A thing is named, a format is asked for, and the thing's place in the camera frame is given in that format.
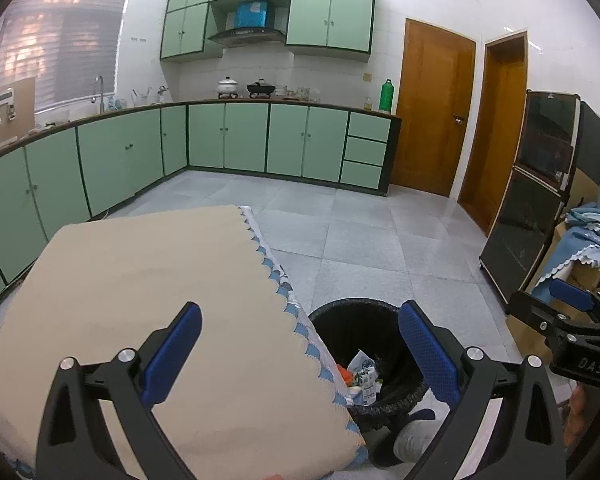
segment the black trash bag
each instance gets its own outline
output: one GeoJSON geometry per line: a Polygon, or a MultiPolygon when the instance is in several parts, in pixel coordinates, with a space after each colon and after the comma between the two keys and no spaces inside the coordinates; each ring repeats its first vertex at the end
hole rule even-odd
{"type": "Polygon", "coordinates": [[[362,350],[376,362],[382,389],[370,406],[349,406],[363,433],[409,413],[429,388],[398,329],[398,308],[384,301],[347,298],[314,310],[309,319],[335,361],[346,368],[362,350]]]}

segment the door frame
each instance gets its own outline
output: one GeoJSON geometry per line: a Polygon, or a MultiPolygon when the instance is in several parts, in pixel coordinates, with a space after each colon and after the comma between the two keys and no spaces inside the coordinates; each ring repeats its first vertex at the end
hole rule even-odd
{"type": "MultiPolygon", "coordinates": [[[[476,155],[476,141],[477,141],[477,134],[478,134],[478,130],[480,127],[480,123],[483,122],[485,120],[485,103],[484,103],[484,99],[485,99],[485,86],[487,83],[487,70],[488,70],[488,64],[487,64],[487,54],[489,52],[489,50],[495,46],[498,46],[500,44],[503,43],[507,43],[508,41],[512,41],[512,40],[517,40],[518,38],[524,38],[524,45],[525,45],[525,71],[526,71],[526,76],[528,78],[528,74],[529,74],[529,42],[528,42],[528,34],[527,34],[527,30],[520,30],[517,32],[514,32],[512,34],[508,34],[507,36],[503,36],[500,38],[497,38],[496,40],[493,41],[488,41],[487,43],[484,44],[484,62],[482,64],[482,85],[480,86],[480,105],[478,107],[478,118],[477,121],[475,123],[475,130],[474,130],[474,138],[472,139],[472,144],[471,144],[471,152],[469,154],[469,160],[467,161],[466,167],[464,169],[464,175],[462,176],[462,187],[460,188],[460,193],[458,194],[458,203],[459,205],[462,206],[462,208],[465,208],[466,206],[466,200],[464,199],[465,194],[468,192],[468,173],[469,173],[469,168],[471,168],[471,164],[472,162],[475,161],[475,155],[476,155]]],[[[518,133],[518,142],[516,143],[516,151],[514,153],[514,157],[513,160],[515,162],[516,157],[518,156],[518,150],[520,148],[520,137],[522,134],[522,127],[523,127],[523,122],[521,121],[520,123],[520,132],[518,133]]],[[[487,236],[489,236],[489,234],[491,234],[491,230],[493,229],[493,224],[495,223],[496,218],[498,217],[498,214],[500,213],[500,208],[502,208],[502,201],[504,200],[504,196],[507,193],[507,189],[509,188],[509,181],[511,180],[511,176],[510,176],[510,170],[509,170],[509,178],[507,179],[507,185],[505,186],[504,192],[502,193],[502,197],[500,199],[500,205],[498,206],[498,209],[496,211],[495,216],[493,217],[493,219],[491,219],[491,222],[485,232],[485,234],[487,236]]]]}

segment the white pot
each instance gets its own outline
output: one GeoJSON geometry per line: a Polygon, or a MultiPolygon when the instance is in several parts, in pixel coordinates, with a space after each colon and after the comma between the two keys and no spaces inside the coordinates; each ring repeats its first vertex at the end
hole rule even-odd
{"type": "Polygon", "coordinates": [[[219,94],[235,94],[238,91],[238,83],[233,79],[229,79],[227,76],[226,79],[222,79],[222,81],[218,81],[218,93],[219,94]]]}

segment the window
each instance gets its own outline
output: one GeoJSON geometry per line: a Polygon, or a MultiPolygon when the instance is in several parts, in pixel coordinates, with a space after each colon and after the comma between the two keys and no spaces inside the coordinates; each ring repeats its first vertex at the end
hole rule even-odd
{"type": "Polygon", "coordinates": [[[0,32],[0,86],[36,77],[36,110],[113,92],[126,0],[13,0],[0,32]]]}

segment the hand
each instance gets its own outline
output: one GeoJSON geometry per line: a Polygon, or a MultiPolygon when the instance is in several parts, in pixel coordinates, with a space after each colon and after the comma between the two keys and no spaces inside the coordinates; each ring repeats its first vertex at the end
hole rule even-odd
{"type": "Polygon", "coordinates": [[[576,442],[576,439],[585,428],[586,421],[584,420],[584,407],[587,403],[584,388],[581,384],[578,384],[576,389],[571,394],[569,399],[569,405],[571,412],[567,419],[567,425],[564,428],[564,445],[569,447],[576,442]]]}

